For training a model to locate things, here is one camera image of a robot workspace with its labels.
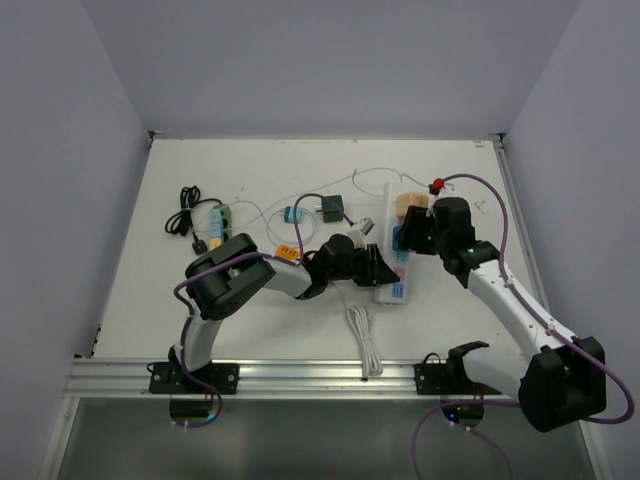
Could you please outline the white power strip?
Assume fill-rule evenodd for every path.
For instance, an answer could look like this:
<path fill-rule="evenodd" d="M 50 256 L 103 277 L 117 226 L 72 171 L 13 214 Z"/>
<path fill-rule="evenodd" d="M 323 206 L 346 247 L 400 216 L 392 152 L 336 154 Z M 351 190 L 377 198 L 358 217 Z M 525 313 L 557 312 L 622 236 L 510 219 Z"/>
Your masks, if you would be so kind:
<path fill-rule="evenodd" d="M 384 262 L 398 280 L 377 288 L 375 301 L 382 305 L 403 305 L 407 302 L 410 253 L 400 249 L 395 234 L 404 222 L 408 194 L 408 187 L 399 181 L 388 182 L 384 187 L 379 248 Z"/>

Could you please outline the blue cube plug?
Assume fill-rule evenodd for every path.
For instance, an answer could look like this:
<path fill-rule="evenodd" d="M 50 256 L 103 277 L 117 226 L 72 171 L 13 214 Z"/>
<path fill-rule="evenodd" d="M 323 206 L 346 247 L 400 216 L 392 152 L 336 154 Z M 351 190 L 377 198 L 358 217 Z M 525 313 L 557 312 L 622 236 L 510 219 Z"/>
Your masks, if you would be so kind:
<path fill-rule="evenodd" d="M 392 249 L 396 252 L 405 251 L 405 248 L 401 245 L 400 239 L 402 231 L 401 225 L 396 225 L 392 230 Z"/>

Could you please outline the wooden beige cube plug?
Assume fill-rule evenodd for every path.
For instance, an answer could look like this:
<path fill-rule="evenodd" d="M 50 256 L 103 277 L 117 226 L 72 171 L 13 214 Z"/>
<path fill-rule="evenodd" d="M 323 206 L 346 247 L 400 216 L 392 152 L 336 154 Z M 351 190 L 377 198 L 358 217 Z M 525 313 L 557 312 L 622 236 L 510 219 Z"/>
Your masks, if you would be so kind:
<path fill-rule="evenodd" d="M 395 217 L 398 219 L 404 219 L 410 207 L 416 206 L 420 208 L 428 208 L 429 204 L 430 198 L 427 193 L 418 191 L 401 193 L 395 199 Z"/>

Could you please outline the dark green dragon charger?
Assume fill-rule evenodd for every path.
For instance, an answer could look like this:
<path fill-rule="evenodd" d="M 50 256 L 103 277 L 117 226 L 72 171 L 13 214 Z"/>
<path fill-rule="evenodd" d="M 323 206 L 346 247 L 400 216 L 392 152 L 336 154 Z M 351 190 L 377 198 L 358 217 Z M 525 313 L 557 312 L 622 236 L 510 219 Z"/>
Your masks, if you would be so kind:
<path fill-rule="evenodd" d="M 344 219 L 344 203 L 341 195 L 322 196 L 315 213 L 324 223 L 341 222 Z"/>

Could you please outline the orange power strip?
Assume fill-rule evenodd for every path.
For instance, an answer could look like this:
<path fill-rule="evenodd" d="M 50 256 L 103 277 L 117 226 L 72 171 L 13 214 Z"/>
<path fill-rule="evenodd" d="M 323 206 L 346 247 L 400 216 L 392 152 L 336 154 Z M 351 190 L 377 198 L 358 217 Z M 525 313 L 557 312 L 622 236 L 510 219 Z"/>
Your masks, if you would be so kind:
<path fill-rule="evenodd" d="M 277 247 L 275 256 L 281 260 L 293 263 L 298 263 L 301 259 L 300 251 L 297 248 L 286 244 L 281 244 Z"/>

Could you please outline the teal cube plug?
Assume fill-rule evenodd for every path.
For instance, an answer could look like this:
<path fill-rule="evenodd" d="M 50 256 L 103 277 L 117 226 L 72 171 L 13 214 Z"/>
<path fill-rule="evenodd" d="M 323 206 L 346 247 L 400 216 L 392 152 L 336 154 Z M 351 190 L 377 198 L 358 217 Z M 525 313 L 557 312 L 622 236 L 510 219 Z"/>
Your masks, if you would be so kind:
<path fill-rule="evenodd" d="M 302 219 L 303 209 L 294 206 L 285 206 L 280 210 L 282 220 L 287 224 L 300 223 Z"/>

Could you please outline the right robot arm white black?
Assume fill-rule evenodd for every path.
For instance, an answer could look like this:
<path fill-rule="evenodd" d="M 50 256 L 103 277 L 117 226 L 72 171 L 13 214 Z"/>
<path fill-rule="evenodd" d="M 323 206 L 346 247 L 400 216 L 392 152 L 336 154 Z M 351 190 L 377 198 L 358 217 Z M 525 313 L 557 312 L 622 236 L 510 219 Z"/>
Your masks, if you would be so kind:
<path fill-rule="evenodd" d="M 519 346 L 519 357 L 484 341 L 449 350 L 445 379 L 451 389 L 490 387 L 517 401 L 540 432 L 585 420 L 606 407 L 605 360 L 593 337 L 579 338 L 522 291 L 499 250 L 475 235 L 466 200 L 446 197 L 430 208 L 411 205 L 395 235 L 398 246 L 435 255 L 444 269 L 480 299 Z"/>

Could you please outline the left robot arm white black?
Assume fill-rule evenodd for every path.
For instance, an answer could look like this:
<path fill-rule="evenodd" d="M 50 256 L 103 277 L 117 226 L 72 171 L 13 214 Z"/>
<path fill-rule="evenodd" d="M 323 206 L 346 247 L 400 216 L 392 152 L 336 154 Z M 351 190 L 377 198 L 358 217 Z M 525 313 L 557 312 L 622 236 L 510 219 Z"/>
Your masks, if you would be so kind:
<path fill-rule="evenodd" d="M 177 360 L 172 379 L 185 392 L 201 390 L 208 379 L 213 344 L 221 323 L 260 290 L 310 300 L 337 281 L 359 287 L 380 287 L 399 281 L 375 244 L 358 244 L 334 234 L 311 254 L 289 260 L 258 250 L 247 234 L 239 234 L 193 261 L 185 279 L 173 290 L 188 316 L 173 346 Z"/>

